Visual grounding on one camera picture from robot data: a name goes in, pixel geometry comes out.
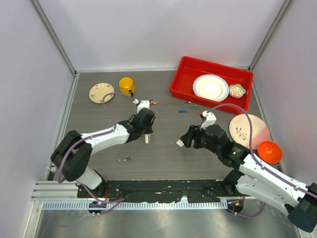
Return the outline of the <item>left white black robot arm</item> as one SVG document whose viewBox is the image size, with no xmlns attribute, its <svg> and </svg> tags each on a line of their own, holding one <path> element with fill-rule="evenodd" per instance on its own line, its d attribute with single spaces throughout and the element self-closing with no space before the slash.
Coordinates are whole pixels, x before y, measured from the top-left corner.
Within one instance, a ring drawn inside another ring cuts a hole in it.
<svg viewBox="0 0 317 238">
<path fill-rule="evenodd" d="M 88 134 L 79 134 L 72 130 L 52 153 L 51 162 L 67 181 L 80 183 L 80 188 L 86 189 L 95 198 L 102 197 L 107 189 L 107 182 L 88 167 L 90 157 L 106 148 L 151 134 L 154 119 L 155 113 L 152 110 L 142 108 L 130 119 L 120 121 L 108 129 Z"/>
</svg>

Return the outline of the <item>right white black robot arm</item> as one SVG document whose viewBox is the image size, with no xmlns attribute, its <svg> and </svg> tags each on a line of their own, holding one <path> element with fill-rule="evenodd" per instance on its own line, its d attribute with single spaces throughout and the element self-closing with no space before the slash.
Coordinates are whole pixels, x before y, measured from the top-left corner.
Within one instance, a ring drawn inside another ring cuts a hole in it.
<svg viewBox="0 0 317 238">
<path fill-rule="evenodd" d="M 217 124 L 203 129 L 191 125 L 176 142 L 180 147 L 205 148 L 233 170 L 225 178 L 224 191 L 252 196 L 278 209 L 297 228 L 311 233 L 317 225 L 317 185 L 306 185 L 260 159 L 246 147 L 230 141 Z"/>
</svg>

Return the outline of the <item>white remote control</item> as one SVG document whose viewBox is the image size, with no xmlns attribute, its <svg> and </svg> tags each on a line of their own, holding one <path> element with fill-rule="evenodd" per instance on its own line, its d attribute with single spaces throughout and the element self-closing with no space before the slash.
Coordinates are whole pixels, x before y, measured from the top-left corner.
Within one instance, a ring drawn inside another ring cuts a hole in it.
<svg viewBox="0 0 317 238">
<path fill-rule="evenodd" d="M 145 134 L 145 143 L 148 144 L 149 141 L 151 139 L 151 135 L 150 134 Z"/>
</svg>

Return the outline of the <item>white battery cover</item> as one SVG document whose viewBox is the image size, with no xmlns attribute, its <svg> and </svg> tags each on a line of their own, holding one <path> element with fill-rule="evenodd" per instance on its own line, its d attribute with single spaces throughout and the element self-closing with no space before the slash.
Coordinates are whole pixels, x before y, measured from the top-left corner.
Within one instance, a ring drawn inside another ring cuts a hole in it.
<svg viewBox="0 0 317 238">
<path fill-rule="evenodd" d="M 179 147 L 184 147 L 184 142 L 181 140 L 181 139 L 179 139 L 177 142 L 176 142 L 176 144 L 179 146 Z"/>
</svg>

